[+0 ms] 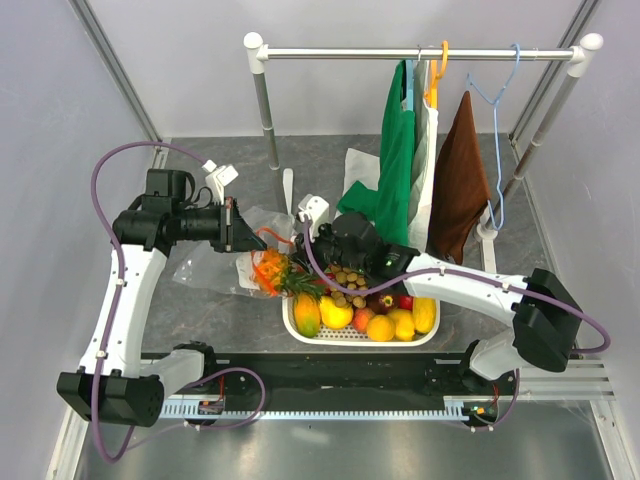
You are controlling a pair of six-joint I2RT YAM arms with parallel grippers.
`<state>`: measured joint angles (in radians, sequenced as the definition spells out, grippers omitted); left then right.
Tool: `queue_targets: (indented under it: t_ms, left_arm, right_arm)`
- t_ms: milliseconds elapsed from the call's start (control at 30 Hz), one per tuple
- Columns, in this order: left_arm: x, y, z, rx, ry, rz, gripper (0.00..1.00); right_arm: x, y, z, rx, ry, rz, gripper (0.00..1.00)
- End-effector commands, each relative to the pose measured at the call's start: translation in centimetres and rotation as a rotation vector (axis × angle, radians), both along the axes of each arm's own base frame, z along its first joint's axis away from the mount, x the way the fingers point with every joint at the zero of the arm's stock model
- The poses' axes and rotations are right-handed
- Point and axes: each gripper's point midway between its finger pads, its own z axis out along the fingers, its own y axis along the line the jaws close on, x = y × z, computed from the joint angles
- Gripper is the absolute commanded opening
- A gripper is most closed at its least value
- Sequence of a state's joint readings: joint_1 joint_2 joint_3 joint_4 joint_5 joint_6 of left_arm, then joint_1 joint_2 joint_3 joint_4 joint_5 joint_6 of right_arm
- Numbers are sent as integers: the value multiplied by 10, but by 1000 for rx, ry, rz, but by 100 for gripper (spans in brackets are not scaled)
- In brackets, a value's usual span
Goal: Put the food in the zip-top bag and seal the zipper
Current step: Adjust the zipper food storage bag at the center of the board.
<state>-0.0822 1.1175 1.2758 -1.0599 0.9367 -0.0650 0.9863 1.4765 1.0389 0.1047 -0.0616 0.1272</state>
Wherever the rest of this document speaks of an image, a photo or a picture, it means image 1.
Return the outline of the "orange toy pineapple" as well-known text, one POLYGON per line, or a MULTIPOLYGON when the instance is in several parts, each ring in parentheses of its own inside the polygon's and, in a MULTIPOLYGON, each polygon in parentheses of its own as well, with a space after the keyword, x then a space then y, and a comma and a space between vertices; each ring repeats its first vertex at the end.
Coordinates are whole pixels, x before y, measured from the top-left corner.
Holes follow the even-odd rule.
POLYGON ((315 275, 301 270, 290 257, 268 248, 250 254, 251 280, 271 297, 309 295, 318 300, 324 294, 324 285, 315 275))

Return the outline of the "clear zip bag orange zipper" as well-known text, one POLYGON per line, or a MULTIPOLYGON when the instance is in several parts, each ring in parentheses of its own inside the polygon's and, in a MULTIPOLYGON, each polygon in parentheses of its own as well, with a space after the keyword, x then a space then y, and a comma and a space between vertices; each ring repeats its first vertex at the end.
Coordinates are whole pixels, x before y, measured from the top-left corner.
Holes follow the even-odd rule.
MULTIPOLYGON (((255 232, 260 228, 268 228, 286 240, 294 236, 294 218, 291 215, 251 207, 242 213, 242 217, 255 232)), ((221 294, 269 297, 254 281, 250 253, 218 253, 208 242, 201 242, 179 264, 173 281, 221 294)))

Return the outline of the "orange fruit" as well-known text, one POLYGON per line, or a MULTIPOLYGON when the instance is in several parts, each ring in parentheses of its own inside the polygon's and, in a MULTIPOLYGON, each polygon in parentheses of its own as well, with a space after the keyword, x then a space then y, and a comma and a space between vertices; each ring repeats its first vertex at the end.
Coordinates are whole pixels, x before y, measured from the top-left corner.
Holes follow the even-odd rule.
POLYGON ((386 315, 375 315, 366 327, 367 336, 375 342, 389 342, 395 338, 396 324, 386 315))

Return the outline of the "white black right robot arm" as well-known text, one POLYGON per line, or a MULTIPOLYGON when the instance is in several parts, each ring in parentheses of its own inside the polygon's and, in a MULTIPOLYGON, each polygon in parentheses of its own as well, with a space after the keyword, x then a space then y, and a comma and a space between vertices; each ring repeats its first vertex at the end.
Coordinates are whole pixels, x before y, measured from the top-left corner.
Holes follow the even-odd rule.
POLYGON ((298 206, 302 232, 295 253, 308 271, 325 279, 337 264, 364 276, 368 293, 432 298, 492 317, 507 330, 473 342, 458 368, 467 392, 483 392, 503 374, 527 365, 564 371, 582 322, 582 311, 557 276, 544 269, 504 275, 458 266, 414 248, 384 241, 360 213, 331 219, 329 205, 306 196, 298 206))

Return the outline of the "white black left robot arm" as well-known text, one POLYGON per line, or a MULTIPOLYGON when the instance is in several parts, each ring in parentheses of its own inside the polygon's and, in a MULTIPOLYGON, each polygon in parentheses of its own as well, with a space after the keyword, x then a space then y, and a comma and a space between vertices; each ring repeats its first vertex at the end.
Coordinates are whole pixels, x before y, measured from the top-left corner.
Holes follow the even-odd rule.
POLYGON ((183 343, 155 365, 142 363, 142 339, 153 293, 171 249, 182 241, 206 241, 219 253, 263 251, 224 188, 238 175, 230 165, 203 166, 209 205, 195 207, 186 189, 191 174, 151 169, 145 192, 112 224, 118 241, 93 338, 74 372, 57 381, 61 398, 84 420, 150 427, 165 399, 184 388, 208 393, 219 382, 212 347, 183 343))

